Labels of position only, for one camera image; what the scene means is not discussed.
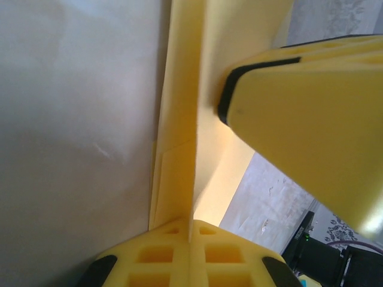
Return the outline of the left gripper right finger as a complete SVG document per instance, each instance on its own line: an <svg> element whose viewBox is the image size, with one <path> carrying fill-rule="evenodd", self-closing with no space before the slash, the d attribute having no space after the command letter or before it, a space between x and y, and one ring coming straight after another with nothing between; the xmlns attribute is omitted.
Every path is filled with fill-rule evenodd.
<svg viewBox="0 0 383 287"><path fill-rule="evenodd" d="M191 286L299 286L282 256L268 248L194 220Z"/></svg>

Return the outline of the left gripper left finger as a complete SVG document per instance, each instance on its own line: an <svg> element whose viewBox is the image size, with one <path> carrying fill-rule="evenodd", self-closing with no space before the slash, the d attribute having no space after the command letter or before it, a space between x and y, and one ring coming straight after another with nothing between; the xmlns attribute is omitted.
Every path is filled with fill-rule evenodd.
<svg viewBox="0 0 383 287"><path fill-rule="evenodd" d="M80 286L189 286L189 222L179 219L103 251Z"/></svg>

